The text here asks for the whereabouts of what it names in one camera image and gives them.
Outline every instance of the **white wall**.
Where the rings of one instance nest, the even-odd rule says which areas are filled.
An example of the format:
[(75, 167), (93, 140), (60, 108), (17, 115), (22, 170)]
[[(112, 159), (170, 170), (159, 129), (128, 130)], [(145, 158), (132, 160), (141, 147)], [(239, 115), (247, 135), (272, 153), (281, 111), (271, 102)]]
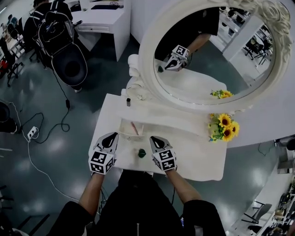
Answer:
[(172, 0), (131, 0), (131, 34), (140, 43), (149, 24)]
[[(145, 30), (161, 7), (172, 0), (132, 0), (131, 33), (141, 42)], [(295, 4), (281, 0), (291, 14), (291, 36), (295, 38)], [(265, 142), (295, 134), (295, 50), (281, 84), (271, 95), (244, 113), (235, 115), (240, 123), (239, 137), (229, 148)]]
[(249, 17), (239, 32), (237, 32), (228, 45), (226, 45), (224, 51), (222, 52), (224, 58), (228, 61), (232, 61), (238, 52), (241, 51), (246, 43), (262, 27), (262, 25), (262, 20), (260, 20), (257, 16)]

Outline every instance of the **backpack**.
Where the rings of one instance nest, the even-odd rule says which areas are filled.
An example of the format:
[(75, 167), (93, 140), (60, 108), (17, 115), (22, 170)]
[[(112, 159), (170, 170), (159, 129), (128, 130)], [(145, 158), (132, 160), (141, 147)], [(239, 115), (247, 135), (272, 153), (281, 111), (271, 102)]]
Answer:
[(59, 2), (51, 3), (50, 11), (45, 15), (34, 11), (30, 18), (37, 27), (34, 38), (45, 55), (53, 57), (60, 50), (74, 42), (74, 27), (69, 18), (57, 11)]

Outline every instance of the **person's arm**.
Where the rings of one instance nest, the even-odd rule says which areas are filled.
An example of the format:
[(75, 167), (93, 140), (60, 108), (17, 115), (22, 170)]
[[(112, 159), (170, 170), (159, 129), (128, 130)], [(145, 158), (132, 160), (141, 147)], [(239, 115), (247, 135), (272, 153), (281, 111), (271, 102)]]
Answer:
[(100, 190), (104, 179), (104, 175), (94, 173), (79, 201), (79, 205), (92, 216), (95, 216), (97, 212)]
[(94, 221), (104, 178), (101, 174), (92, 175), (79, 203), (70, 201), (64, 206), (47, 236), (81, 236), (84, 233), (85, 226)]
[(202, 201), (198, 191), (182, 178), (176, 170), (166, 171), (166, 175), (184, 204), (184, 235), (225, 236), (215, 206), (210, 202)]
[(210, 39), (211, 34), (200, 34), (196, 39), (188, 46), (189, 55), (192, 54), (195, 50), (200, 49), (208, 40)]
[(177, 173), (176, 170), (172, 169), (166, 171), (166, 175), (175, 187), (180, 200), (184, 203), (191, 200), (202, 200), (201, 195), (197, 190), (194, 189), (184, 178)]

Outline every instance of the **electrical cable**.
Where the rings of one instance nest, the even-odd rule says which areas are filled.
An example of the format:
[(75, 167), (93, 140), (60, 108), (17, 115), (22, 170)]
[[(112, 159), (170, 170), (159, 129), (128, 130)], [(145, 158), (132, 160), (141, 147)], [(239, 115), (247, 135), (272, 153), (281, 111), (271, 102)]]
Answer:
[[(18, 116), (18, 111), (17, 111), (17, 108), (15, 107), (14, 103), (13, 103), (13, 102), (10, 102), (9, 104), (12, 104), (12, 105), (14, 106), (15, 111), (16, 111), (17, 116)], [(21, 122), (20, 122), (19, 116), (18, 116), (18, 121), (19, 121), (19, 126), (22, 127), (22, 124), (21, 124)], [(54, 188), (55, 188), (59, 193), (61, 193), (61, 194), (62, 194), (63, 196), (65, 196), (65, 197), (68, 197), (68, 198), (70, 198), (70, 199), (73, 199), (73, 200), (79, 201), (78, 199), (73, 198), (73, 197), (70, 197), (70, 196), (64, 194), (63, 192), (61, 192), (61, 191), (55, 186), (55, 184), (54, 184), (53, 181), (51, 180), (50, 176), (49, 176), (47, 173), (45, 173), (45, 172), (39, 170), (39, 169), (35, 166), (35, 164), (33, 163), (32, 159), (31, 159), (31, 156), (30, 156), (30, 142), (31, 142), (31, 140), (28, 140), (28, 139), (25, 137), (25, 135), (24, 135), (24, 131), (23, 131), (23, 130), (22, 130), (22, 133), (23, 133), (23, 136), (24, 136), (24, 138), (26, 139), (26, 141), (27, 141), (27, 143), (28, 143), (28, 154), (29, 154), (29, 160), (30, 160), (31, 164), (32, 164), (32, 165), (33, 165), (33, 166), (34, 166), (39, 172), (45, 174), (45, 175), (49, 178), (50, 182), (52, 183), (52, 185), (54, 186)]]
[(68, 197), (68, 198), (71, 198), (71, 199), (73, 199), (73, 200), (79, 201), (78, 199), (76, 199), (76, 198), (74, 198), (74, 197), (70, 197), (70, 196), (64, 194), (63, 192), (61, 192), (61, 191), (55, 186), (55, 184), (54, 184), (53, 181), (51, 180), (50, 176), (49, 176), (47, 173), (45, 173), (45, 172), (39, 170), (39, 169), (35, 166), (35, 164), (33, 163), (32, 159), (31, 159), (31, 156), (30, 156), (30, 142), (28, 142), (28, 153), (29, 153), (29, 160), (30, 160), (31, 164), (32, 164), (32, 165), (33, 165), (33, 166), (34, 166), (39, 172), (43, 173), (44, 175), (46, 175), (46, 176), (49, 178), (49, 180), (50, 180), (50, 182), (52, 183), (52, 185), (54, 186), (55, 190), (57, 190), (59, 193), (61, 193), (61, 194), (62, 194), (63, 196), (65, 196), (65, 197)]
[(61, 129), (62, 129), (65, 133), (66, 133), (66, 132), (69, 132), (69, 131), (70, 131), (70, 128), (71, 128), (70, 125), (69, 125), (69, 124), (64, 124), (64, 119), (65, 119), (66, 116), (69, 114), (69, 111), (70, 111), (70, 110), (68, 109), (67, 113), (66, 113), (65, 116), (62, 118), (61, 123), (55, 124), (55, 125), (50, 129), (50, 131), (49, 131), (47, 137), (46, 137), (42, 142), (38, 142), (38, 141), (35, 140), (35, 139), (34, 139), (33, 141), (36, 142), (36, 143), (38, 143), (38, 144), (45, 143), (45, 142), (47, 141), (47, 139), (49, 138), (49, 136), (50, 136), (51, 132), (53, 131), (53, 129), (54, 129), (56, 126), (58, 126), (58, 125), (61, 126)]
[(275, 147), (275, 146), (272, 145), (272, 146), (268, 149), (268, 152), (267, 152), (267, 153), (263, 153), (263, 152), (260, 151), (260, 145), (261, 145), (261, 144), (262, 144), (262, 143), (260, 143), (259, 146), (258, 146), (258, 152), (261, 153), (261, 154), (264, 155), (264, 156), (266, 156), (266, 155), (271, 151), (271, 149)]
[(173, 205), (173, 202), (174, 202), (174, 195), (175, 195), (175, 187), (173, 188), (173, 195), (172, 195), (171, 205)]
[(53, 70), (53, 69), (52, 69), (52, 72), (53, 72), (53, 74), (54, 74), (54, 76), (55, 76), (55, 78), (56, 78), (57, 83), (59, 84), (59, 87), (60, 87), (61, 91), (63, 91), (64, 96), (66, 97), (67, 100), (69, 100), (68, 97), (65, 95), (65, 92), (64, 92), (63, 88), (61, 87), (61, 85), (60, 85), (60, 83), (59, 83), (59, 80), (58, 80), (56, 74), (54, 73), (54, 70)]
[[(21, 122), (20, 122), (19, 116), (18, 116), (17, 108), (15, 107), (14, 103), (13, 103), (13, 102), (9, 102), (9, 104), (12, 104), (12, 105), (14, 106), (14, 109), (15, 109), (15, 111), (16, 111), (16, 113), (17, 113), (18, 122), (19, 122), (19, 126), (20, 126), (20, 127), (23, 127), (26, 123), (28, 123), (30, 120), (32, 120), (33, 117), (35, 117), (37, 114), (41, 114), (41, 115), (42, 115), (41, 125), (40, 125), (39, 128), (37, 128), (37, 130), (38, 130), (38, 136), (39, 136), (40, 128), (41, 128), (41, 126), (42, 126), (42, 122), (43, 122), (43, 119), (44, 119), (43, 113), (41, 112), (41, 113), (37, 113), (37, 114), (35, 114), (32, 118), (30, 118), (28, 121), (26, 121), (26, 122), (24, 123), (24, 125), (22, 125)], [(49, 137), (51, 131), (52, 131), (57, 125), (58, 125), (58, 124), (56, 124), (56, 125), (55, 125), (55, 126), (49, 131), (47, 138), (46, 138), (43, 142), (45, 142), (45, 141), (48, 139), (48, 137)], [(23, 131), (23, 130), (22, 130), (22, 133), (23, 133), (23, 136), (24, 136), (25, 140), (26, 140), (27, 143), (28, 143), (28, 154), (29, 154), (29, 160), (30, 160), (31, 164), (36, 168), (36, 170), (38, 170), (39, 172), (43, 173), (44, 175), (46, 175), (46, 176), (49, 178), (50, 182), (52, 183), (52, 185), (54, 186), (54, 188), (55, 188), (56, 191), (58, 191), (59, 193), (61, 193), (61, 194), (62, 194), (63, 196), (65, 196), (65, 197), (68, 197), (68, 198), (70, 198), (70, 199), (73, 199), (73, 200), (79, 202), (78, 199), (76, 199), (76, 198), (74, 198), (74, 197), (71, 197), (71, 196), (68, 196), (68, 195), (64, 194), (63, 192), (61, 192), (61, 191), (55, 186), (55, 184), (53, 183), (53, 181), (52, 181), (52, 179), (50, 178), (50, 176), (49, 176), (47, 173), (45, 173), (45, 172), (39, 170), (39, 169), (35, 166), (35, 164), (33, 163), (32, 159), (31, 159), (31, 156), (30, 156), (30, 142), (31, 142), (32, 139), (36, 139), (36, 138), (38, 138), (38, 136), (37, 136), (36, 138), (32, 138), (31, 140), (28, 140), (28, 139), (26, 138), (26, 136), (24, 135), (24, 131)], [(106, 199), (105, 196), (104, 196), (104, 193), (103, 193), (103, 190), (102, 190), (102, 189), (101, 189), (101, 192), (102, 192), (103, 200), (101, 201), (101, 205), (100, 205), (100, 207), (99, 207), (99, 209), (101, 208), (101, 210), (102, 210), (102, 208), (103, 208), (103, 207), (102, 207), (102, 204), (105, 204), (106, 201), (107, 201), (107, 199)]]

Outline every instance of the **sunflower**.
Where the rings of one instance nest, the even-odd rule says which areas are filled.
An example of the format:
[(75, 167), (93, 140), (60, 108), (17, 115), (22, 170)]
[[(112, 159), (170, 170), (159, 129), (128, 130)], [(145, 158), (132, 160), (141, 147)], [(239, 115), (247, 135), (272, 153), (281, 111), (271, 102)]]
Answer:
[(222, 140), (223, 141), (231, 141), (232, 138), (234, 137), (234, 132), (232, 131), (232, 128), (231, 127), (228, 127), (228, 128), (224, 128), (223, 130), (223, 137), (222, 137)]
[(228, 96), (227, 94), (223, 94), (223, 95), (221, 95), (221, 97), (220, 98), (229, 98), (230, 96)]
[(240, 131), (240, 125), (237, 121), (233, 121), (231, 123), (232, 131), (234, 132), (234, 135), (238, 137), (239, 131)]
[(231, 126), (231, 118), (229, 115), (222, 113), (219, 117), (218, 120), (220, 120), (219, 125), (221, 127), (230, 127)]
[(223, 90), (223, 94), (227, 95), (227, 97), (231, 97), (233, 94), (230, 91)]

